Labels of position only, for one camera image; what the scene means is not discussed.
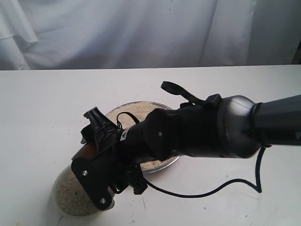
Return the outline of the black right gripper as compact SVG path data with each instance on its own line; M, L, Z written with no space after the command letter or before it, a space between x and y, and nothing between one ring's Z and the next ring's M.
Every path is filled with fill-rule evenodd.
M147 188L150 184L143 176L140 164L150 161L167 161L181 155L177 145L179 115L175 110L156 108L143 121L131 113L124 112L135 121L118 136L116 152L121 167L111 154L87 157L76 154L72 158L71 170L87 193L93 205L101 211L111 209L115 202L112 188Z

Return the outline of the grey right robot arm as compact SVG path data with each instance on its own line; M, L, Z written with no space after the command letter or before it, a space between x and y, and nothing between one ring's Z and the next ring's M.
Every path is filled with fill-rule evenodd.
M136 195L151 186L141 163L183 155L246 159L256 154L255 183L237 182L261 193L265 149L301 143L300 96L254 103L244 96L213 95L201 103L183 103L177 110L157 108L127 129L97 108L85 117L90 123L81 132L83 147L74 155L71 169L99 210L111 208L112 194L128 186Z

